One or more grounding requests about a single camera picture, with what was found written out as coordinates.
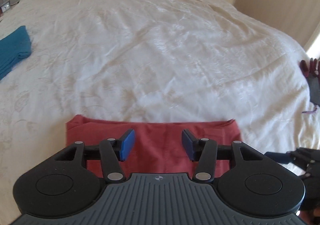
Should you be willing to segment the red pants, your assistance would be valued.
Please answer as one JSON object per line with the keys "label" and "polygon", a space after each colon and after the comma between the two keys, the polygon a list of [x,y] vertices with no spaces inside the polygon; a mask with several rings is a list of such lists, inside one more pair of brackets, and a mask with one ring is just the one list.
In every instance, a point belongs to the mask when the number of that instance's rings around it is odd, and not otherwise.
{"label": "red pants", "polygon": [[76,115],[66,124],[66,144],[83,141],[86,145],[97,145],[107,138],[120,138],[128,129],[135,130],[136,141],[128,159],[120,164],[126,176],[131,173],[179,172],[192,176],[196,163],[189,160],[182,146],[184,129],[198,139],[212,139],[220,145],[241,140],[235,120],[143,123],[96,120]]}

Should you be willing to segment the dark clothes pile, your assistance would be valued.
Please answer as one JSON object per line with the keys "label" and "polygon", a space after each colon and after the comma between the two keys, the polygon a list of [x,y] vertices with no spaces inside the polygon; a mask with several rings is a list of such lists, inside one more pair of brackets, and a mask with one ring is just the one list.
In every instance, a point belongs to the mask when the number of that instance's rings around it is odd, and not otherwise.
{"label": "dark clothes pile", "polygon": [[302,113],[313,114],[319,109],[319,60],[310,59],[309,63],[302,60],[299,67],[309,86],[310,102],[315,106],[313,110]]}

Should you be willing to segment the cream floral bedspread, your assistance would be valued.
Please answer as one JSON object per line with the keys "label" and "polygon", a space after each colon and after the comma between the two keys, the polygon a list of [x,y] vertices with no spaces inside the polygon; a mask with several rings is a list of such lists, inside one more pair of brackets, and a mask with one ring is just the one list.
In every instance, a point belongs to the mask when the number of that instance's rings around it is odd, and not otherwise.
{"label": "cream floral bedspread", "polygon": [[234,119],[259,151],[319,148],[287,34],[224,0],[21,0],[31,55],[1,81],[1,224],[20,214],[17,178],[65,146],[77,114],[129,122]]}

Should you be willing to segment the teal folded cloth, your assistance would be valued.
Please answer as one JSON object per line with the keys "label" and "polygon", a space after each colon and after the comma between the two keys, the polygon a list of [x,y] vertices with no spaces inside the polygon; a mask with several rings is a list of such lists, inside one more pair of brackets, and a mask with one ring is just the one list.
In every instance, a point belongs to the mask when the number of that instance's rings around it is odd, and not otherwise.
{"label": "teal folded cloth", "polygon": [[31,40],[26,26],[1,39],[1,80],[10,73],[15,65],[31,55]]}

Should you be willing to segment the small alarm clock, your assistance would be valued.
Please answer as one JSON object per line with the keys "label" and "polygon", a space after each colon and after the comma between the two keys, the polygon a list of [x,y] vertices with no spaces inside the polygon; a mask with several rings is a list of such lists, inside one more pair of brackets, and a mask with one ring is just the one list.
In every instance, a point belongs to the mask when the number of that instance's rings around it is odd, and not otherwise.
{"label": "small alarm clock", "polygon": [[10,10],[10,8],[11,8],[11,5],[9,1],[7,1],[6,3],[3,3],[1,5],[1,13],[7,12],[8,10]]}

